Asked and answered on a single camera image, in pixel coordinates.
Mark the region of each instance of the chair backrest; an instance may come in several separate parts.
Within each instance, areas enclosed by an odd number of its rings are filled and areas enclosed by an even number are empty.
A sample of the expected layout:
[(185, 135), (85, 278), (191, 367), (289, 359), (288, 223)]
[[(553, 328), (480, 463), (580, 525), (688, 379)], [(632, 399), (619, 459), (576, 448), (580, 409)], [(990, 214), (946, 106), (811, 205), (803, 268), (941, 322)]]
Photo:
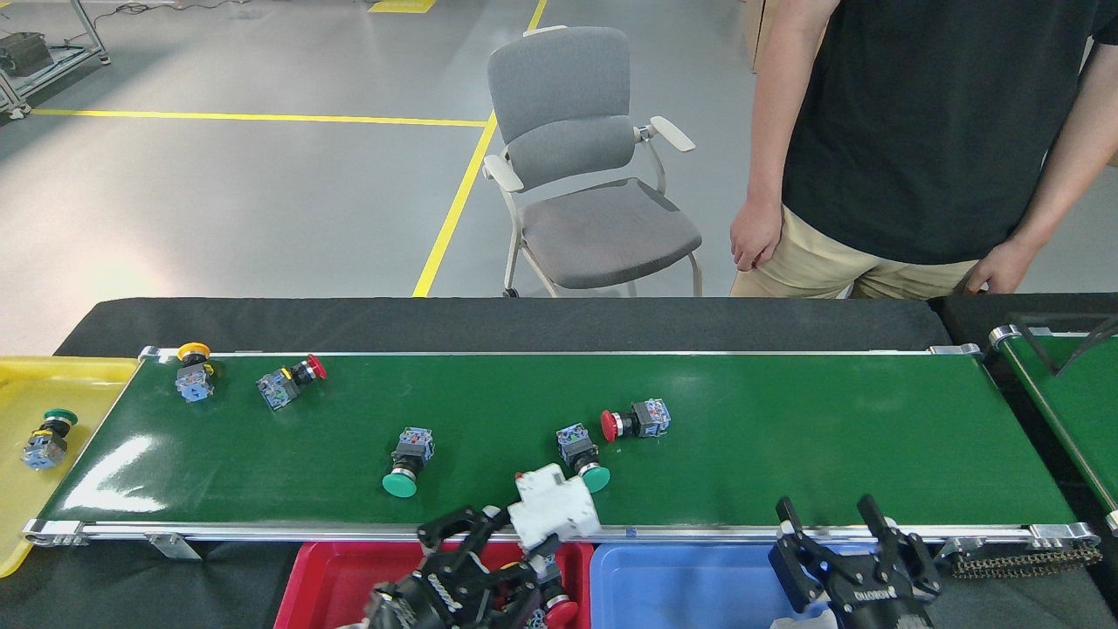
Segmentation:
[(624, 32), (572, 27), (530, 35), (493, 53), (489, 84), (524, 190), (632, 161)]

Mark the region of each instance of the hand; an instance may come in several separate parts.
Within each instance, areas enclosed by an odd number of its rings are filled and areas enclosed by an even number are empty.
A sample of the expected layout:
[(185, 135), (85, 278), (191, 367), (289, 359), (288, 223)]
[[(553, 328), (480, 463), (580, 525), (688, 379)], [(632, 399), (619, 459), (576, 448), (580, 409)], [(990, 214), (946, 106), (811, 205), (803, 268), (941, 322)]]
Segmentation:
[(1005, 240), (970, 269), (966, 290), (972, 294), (982, 292), (983, 284), (991, 293), (1016, 290), (1039, 250), (1040, 247), (1013, 238)]
[(738, 269), (752, 270), (768, 261), (780, 244), (783, 226), (779, 201), (762, 203), (747, 197), (730, 222), (730, 252)]

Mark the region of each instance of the blue bin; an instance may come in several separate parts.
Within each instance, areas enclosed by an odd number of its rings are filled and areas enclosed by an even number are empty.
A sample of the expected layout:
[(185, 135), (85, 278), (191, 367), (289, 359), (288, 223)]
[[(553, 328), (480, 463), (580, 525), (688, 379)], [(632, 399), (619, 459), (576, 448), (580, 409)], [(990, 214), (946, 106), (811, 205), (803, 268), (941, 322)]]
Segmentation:
[[(771, 544), (604, 544), (590, 560), (594, 629), (768, 629), (795, 613), (768, 562)], [(871, 547), (834, 547), (865, 553)]]

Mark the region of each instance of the chair seat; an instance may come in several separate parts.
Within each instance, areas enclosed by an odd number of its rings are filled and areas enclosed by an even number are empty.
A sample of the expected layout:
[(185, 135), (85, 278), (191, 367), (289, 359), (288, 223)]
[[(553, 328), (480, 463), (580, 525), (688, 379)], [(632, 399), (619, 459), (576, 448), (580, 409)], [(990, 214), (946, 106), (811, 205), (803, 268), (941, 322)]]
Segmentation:
[(672, 201), (639, 179), (603, 183), (529, 204), (523, 238), (560, 286), (593, 288), (655, 273), (702, 244)]

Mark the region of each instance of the gray chair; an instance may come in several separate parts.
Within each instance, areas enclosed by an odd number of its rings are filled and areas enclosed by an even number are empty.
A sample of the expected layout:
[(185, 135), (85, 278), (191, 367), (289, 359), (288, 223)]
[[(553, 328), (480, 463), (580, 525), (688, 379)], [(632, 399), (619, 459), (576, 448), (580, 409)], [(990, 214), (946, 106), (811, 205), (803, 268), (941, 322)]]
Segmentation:
[[(686, 152), (694, 143), (655, 116), (629, 121), (629, 53), (613, 28), (531, 31), (489, 61), (490, 94), (505, 146), (482, 168), (501, 188), (512, 217), (504, 294), (521, 251), (551, 296), (556, 286), (591, 288), (633, 282), (688, 257), (702, 295), (695, 226), (664, 197), (664, 166), (652, 145), (662, 135)], [(622, 168), (636, 144), (647, 149), (657, 185), (619, 179), (518, 207), (514, 193), (566, 177)]]

